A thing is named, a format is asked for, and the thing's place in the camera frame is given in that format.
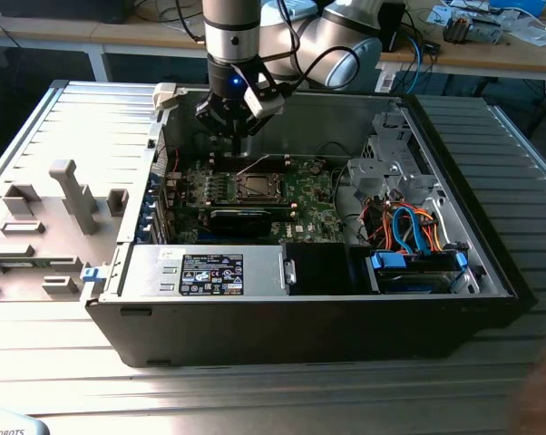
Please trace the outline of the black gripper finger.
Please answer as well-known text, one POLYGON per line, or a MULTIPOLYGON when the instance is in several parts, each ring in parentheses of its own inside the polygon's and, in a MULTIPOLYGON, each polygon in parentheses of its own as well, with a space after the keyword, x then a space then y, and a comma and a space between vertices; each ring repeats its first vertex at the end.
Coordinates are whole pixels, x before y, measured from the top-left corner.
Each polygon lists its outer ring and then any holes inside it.
POLYGON ((240 103, 238 108, 238 154, 241 153, 242 141, 249 136, 256 135, 273 117, 272 114, 264 118, 256 118, 246 103, 240 103))
POLYGON ((240 154, 240 103, 209 93, 195 109, 196 119, 212 135, 227 140, 231 154, 240 154))

